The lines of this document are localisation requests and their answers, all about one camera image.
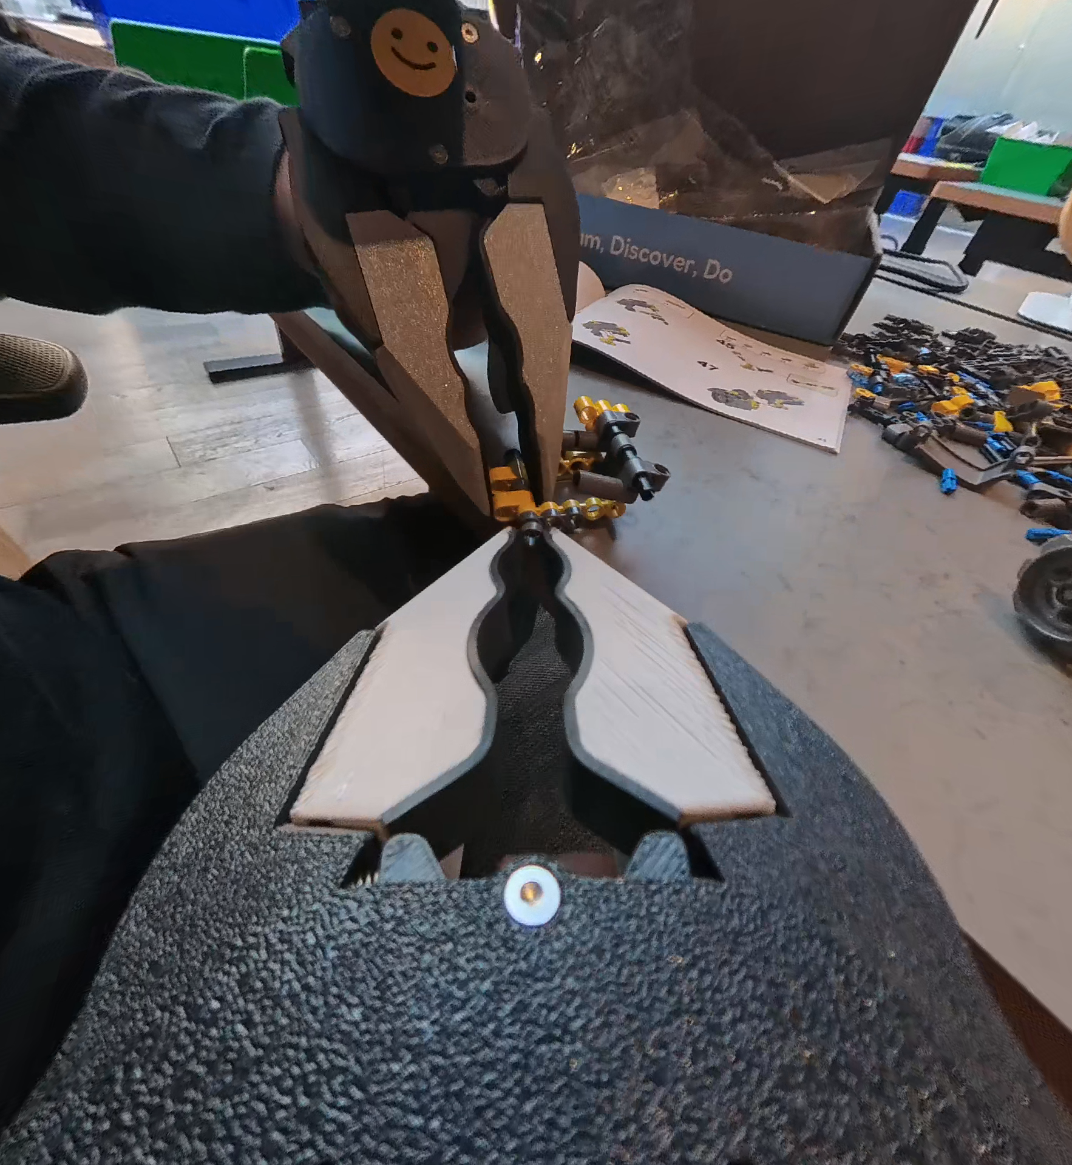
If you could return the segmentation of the black bag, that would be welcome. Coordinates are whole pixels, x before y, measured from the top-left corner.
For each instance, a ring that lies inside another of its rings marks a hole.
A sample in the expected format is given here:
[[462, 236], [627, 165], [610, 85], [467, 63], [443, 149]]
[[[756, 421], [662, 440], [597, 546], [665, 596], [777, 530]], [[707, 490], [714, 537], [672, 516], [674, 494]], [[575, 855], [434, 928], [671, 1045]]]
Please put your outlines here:
[[996, 141], [1017, 123], [1008, 111], [956, 115], [944, 122], [933, 156], [947, 163], [984, 167]]

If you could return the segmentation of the open instruction booklet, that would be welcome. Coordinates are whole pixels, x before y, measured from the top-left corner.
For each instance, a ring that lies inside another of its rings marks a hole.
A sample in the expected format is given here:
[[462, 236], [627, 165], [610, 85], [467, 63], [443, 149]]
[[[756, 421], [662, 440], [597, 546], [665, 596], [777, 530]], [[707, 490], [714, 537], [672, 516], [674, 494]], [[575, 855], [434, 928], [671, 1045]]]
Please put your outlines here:
[[573, 341], [716, 415], [841, 450], [853, 386], [839, 365], [766, 344], [665, 290], [629, 283], [592, 301]]

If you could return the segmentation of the black desk leg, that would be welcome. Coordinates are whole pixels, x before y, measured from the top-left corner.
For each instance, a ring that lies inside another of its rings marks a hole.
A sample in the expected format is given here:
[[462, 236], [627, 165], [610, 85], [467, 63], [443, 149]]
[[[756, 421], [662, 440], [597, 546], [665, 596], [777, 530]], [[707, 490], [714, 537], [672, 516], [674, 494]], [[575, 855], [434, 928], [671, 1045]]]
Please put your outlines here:
[[289, 337], [289, 334], [281, 325], [281, 318], [288, 313], [270, 313], [269, 320], [272, 322], [279, 351], [267, 355], [253, 356], [235, 356], [235, 358], [211, 358], [204, 362], [204, 374], [211, 384], [237, 384], [255, 379], [263, 379], [267, 376], [279, 376], [286, 372], [310, 372], [315, 369], [314, 360], [300, 349], [300, 346]]

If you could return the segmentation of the blue plastic bin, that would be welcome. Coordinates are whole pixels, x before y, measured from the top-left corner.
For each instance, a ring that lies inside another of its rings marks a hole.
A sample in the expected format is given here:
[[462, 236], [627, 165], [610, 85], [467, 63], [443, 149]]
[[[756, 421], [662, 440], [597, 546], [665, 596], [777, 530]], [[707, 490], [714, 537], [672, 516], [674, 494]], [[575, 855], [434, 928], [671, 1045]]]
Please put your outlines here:
[[86, 2], [110, 21], [279, 42], [298, 21], [298, 2]]

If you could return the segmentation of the pile of toy parts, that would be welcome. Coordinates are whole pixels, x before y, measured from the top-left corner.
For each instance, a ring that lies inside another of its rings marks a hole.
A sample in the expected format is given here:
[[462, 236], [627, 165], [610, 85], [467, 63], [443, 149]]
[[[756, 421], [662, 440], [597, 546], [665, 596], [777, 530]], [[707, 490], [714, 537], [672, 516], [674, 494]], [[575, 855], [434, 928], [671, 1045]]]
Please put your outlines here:
[[939, 330], [886, 315], [843, 334], [834, 355], [851, 381], [850, 414], [885, 443], [961, 489], [1022, 490], [1020, 511], [1043, 542], [1072, 532], [1072, 356], [1010, 344], [984, 329]]

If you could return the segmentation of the dark blue cardboard box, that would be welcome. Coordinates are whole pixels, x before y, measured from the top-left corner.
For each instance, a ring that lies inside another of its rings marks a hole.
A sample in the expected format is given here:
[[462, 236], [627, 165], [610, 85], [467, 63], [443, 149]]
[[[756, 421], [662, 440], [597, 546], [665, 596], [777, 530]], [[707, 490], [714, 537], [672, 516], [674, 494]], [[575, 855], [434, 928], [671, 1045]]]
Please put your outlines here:
[[[926, 97], [963, 35], [975, 2], [766, 2], [742, 7], [733, 29], [761, 64], [745, 82], [716, 82], [717, 96], [745, 97], [763, 115], [763, 143], [780, 153], [885, 141], [876, 205]], [[717, 226], [578, 193], [582, 259], [606, 287], [648, 283], [707, 315], [770, 334], [832, 344], [878, 268], [867, 257]]]

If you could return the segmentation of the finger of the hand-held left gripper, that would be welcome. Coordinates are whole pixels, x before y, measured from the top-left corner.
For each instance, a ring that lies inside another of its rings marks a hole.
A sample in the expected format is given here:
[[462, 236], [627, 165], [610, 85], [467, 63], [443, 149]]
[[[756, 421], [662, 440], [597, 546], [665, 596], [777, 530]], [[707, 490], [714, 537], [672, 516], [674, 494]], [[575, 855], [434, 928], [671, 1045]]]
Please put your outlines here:
[[554, 499], [571, 376], [573, 325], [542, 203], [507, 203], [481, 235], [488, 386], [516, 417], [531, 492]]
[[376, 365], [422, 449], [481, 516], [493, 516], [467, 382], [449, 344], [449, 299], [436, 242], [390, 210], [347, 217], [380, 332]]

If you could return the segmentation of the green plastic bin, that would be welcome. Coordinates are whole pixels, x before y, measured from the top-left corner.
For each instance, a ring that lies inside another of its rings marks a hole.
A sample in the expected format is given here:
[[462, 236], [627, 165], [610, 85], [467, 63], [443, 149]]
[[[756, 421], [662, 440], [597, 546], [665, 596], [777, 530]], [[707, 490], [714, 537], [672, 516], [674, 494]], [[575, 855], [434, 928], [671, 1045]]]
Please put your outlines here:
[[110, 36], [117, 64], [157, 82], [298, 104], [277, 42], [119, 19], [110, 23]]
[[980, 181], [1015, 193], [1064, 198], [1072, 189], [1072, 146], [998, 137]]

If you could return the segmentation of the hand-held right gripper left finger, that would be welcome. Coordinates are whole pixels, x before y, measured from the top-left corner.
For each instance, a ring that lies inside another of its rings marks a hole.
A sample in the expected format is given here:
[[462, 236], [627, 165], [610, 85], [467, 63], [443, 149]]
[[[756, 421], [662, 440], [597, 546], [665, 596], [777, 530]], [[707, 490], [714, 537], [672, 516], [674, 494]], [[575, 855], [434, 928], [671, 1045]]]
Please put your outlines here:
[[389, 615], [291, 805], [293, 828], [415, 833], [437, 855], [469, 836], [470, 772], [496, 734], [479, 631], [503, 600], [505, 529]]

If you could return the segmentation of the person's left forearm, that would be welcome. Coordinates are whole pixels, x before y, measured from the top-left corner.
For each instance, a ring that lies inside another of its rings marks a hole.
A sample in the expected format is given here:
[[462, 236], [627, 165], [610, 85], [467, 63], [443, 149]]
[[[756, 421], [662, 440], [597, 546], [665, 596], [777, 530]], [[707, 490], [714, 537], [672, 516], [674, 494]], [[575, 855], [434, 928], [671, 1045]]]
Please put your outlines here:
[[324, 306], [277, 219], [281, 113], [0, 36], [0, 301], [88, 315]]

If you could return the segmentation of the plastic bag of toy parts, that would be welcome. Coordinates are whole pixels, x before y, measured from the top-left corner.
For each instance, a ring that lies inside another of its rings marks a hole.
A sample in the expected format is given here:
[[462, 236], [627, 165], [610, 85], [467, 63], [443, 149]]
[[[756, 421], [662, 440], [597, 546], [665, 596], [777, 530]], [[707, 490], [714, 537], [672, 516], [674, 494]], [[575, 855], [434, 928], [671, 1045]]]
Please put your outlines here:
[[810, 153], [763, 143], [763, 115], [716, 82], [761, 64], [733, 29], [766, 2], [519, 2], [516, 35], [531, 89], [549, 109], [580, 195], [717, 226], [874, 256], [874, 179], [885, 141]]

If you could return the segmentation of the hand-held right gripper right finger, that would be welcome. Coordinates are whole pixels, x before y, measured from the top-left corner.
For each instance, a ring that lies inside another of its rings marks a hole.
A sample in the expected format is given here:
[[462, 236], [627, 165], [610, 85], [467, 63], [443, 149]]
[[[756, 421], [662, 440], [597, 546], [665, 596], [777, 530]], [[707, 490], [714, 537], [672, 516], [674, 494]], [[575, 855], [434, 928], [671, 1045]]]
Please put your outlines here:
[[690, 622], [566, 534], [549, 556], [573, 817], [625, 857], [655, 831], [775, 817]]

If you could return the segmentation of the wooden background table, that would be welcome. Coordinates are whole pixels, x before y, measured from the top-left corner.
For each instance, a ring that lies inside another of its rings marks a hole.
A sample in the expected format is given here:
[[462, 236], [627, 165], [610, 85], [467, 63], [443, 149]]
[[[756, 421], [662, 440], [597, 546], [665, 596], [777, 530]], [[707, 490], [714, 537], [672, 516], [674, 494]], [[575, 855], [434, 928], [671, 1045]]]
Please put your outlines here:
[[890, 212], [898, 193], [926, 196], [921, 216], [902, 243], [909, 256], [923, 256], [944, 212], [956, 207], [977, 233], [966, 243], [959, 269], [977, 276], [985, 262], [1038, 273], [1072, 283], [1072, 262], [1050, 250], [1057, 238], [1064, 202], [1060, 198], [1017, 193], [980, 181], [980, 169], [902, 153], [878, 200], [878, 216]]

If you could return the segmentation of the person's left hand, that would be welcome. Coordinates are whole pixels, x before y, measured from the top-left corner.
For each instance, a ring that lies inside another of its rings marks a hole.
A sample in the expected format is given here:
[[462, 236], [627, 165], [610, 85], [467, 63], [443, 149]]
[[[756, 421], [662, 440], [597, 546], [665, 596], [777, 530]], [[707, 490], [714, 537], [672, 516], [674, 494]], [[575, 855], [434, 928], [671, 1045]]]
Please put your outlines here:
[[307, 207], [296, 191], [286, 146], [282, 146], [277, 163], [274, 202], [282, 238], [295, 262], [321, 285], [335, 315], [340, 320], [349, 320], [345, 292], [349, 278], [354, 275], [354, 247], [328, 233], [314, 212], [305, 214]]

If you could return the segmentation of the yellow grey toy brick assembly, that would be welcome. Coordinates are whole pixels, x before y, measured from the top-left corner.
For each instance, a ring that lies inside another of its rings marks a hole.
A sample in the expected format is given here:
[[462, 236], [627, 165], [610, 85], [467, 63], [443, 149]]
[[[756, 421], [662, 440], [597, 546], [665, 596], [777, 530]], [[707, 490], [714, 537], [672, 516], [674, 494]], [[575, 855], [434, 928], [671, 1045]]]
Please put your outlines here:
[[537, 495], [517, 447], [488, 466], [488, 490], [498, 523], [535, 544], [543, 534], [611, 523], [639, 501], [653, 501], [671, 480], [667, 466], [637, 449], [641, 415], [625, 403], [575, 400], [577, 428], [563, 431], [557, 475], [545, 499]]

